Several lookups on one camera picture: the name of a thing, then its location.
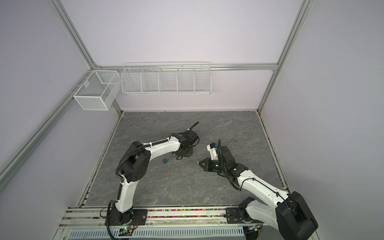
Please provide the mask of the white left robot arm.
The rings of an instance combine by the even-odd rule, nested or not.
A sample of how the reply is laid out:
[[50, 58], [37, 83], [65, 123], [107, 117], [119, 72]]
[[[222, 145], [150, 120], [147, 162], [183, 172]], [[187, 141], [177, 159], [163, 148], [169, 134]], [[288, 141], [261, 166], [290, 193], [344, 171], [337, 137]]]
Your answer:
[[145, 176], [151, 160], [174, 154], [178, 160], [190, 157], [200, 138], [192, 129], [171, 134], [163, 140], [150, 143], [133, 142], [119, 161], [115, 175], [120, 179], [118, 196], [110, 201], [106, 223], [107, 226], [126, 225], [134, 218], [134, 195], [139, 181]]

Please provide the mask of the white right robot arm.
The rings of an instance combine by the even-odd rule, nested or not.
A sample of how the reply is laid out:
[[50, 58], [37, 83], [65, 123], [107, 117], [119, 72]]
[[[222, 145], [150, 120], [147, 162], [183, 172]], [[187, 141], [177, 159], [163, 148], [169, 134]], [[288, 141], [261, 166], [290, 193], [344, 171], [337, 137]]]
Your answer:
[[227, 209], [232, 223], [259, 222], [278, 230], [285, 240], [308, 240], [319, 227], [302, 195], [281, 190], [256, 176], [248, 167], [237, 163], [226, 146], [209, 144], [210, 157], [199, 162], [205, 172], [214, 172], [227, 179], [237, 190], [253, 194], [238, 207]]

